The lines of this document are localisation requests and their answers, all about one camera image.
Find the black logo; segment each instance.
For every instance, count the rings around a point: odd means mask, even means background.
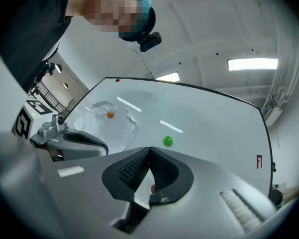
[[[257,155],[257,169],[259,169],[259,162],[260,162],[260,168],[263,168],[263,156]]]
[[[25,137],[25,139],[28,139],[30,124],[31,119],[29,118],[28,114],[26,114],[25,110],[22,108],[18,117],[16,118],[14,131],[18,135]]]
[[[40,115],[50,114],[52,111],[44,106],[39,100],[27,100],[26,101],[33,109],[35,109]]]

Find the orange ball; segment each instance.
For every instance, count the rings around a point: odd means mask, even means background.
[[[114,117],[114,112],[108,112],[108,118],[111,119]]]

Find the green ball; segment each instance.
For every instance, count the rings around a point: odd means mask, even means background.
[[[173,139],[172,137],[170,137],[170,136],[166,136],[166,137],[164,138],[164,145],[165,145],[166,147],[171,147],[171,146],[173,145],[173,143],[174,143],[174,139]]]

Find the fluorescent light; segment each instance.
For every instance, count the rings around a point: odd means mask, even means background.
[[[136,111],[138,111],[138,112],[141,112],[141,111],[142,111],[140,108],[138,108],[138,107],[136,107],[136,106],[130,104],[129,102],[123,100],[122,98],[119,98],[119,97],[117,97],[117,98],[118,98],[119,101],[121,101],[122,103],[126,104],[126,105],[129,106],[129,107],[132,107],[132,108],[135,109]]]
[[[173,130],[175,130],[175,131],[177,131],[177,132],[179,132],[179,133],[183,133],[182,130],[180,130],[180,129],[178,129],[178,128],[172,126],[171,124],[168,124],[168,123],[166,123],[166,122],[164,122],[164,121],[162,121],[162,120],[160,121],[160,123],[163,124],[163,125],[168,126],[169,128],[171,128],[171,129],[173,129]]]
[[[178,82],[179,81],[179,76],[178,73],[172,73],[172,74],[167,74],[165,76],[162,77],[158,77],[155,80],[159,80],[159,81],[167,81],[167,82]]]
[[[61,73],[61,70],[60,70],[60,68],[59,68],[57,65],[55,65],[55,69],[56,69],[59,73]]]
[[[246,69],[277,69],[276,58],[244,58],[228,60],[229,71]]]

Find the wall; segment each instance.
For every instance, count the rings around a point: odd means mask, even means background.
[[[74,98],[54,75],[45,75],[42,82],[61,105],[66,106]]]
[[[58,52],[88,89],[104,77],[145,78],[146,67],[133,51],[133,44],[98,31],[81,17],[72,18]]]
[[[269,128],[273,160],[277,171],[273,183],[287,182],[287,188],[299,186],[299,80],[283,113]]]
[[[77,76],[72,72],[69,66],[65,63],[59,53],[56,53],[50,62],[62,65],[62,73],[59,74],[56,71],[54,76],[58,79],[60,83],[67,83],[69,85],[68,92],[74,97],[76,101],[80,101],[82,97],[88,93],[89,89],[77,78]]]
[[[69,103],[69,105],[66,107],[66,109],[68,110],[68,111],[71,111],[76,105],[77,105],[77,101],[74,99],[74,100],[72,100],[70,103]]]

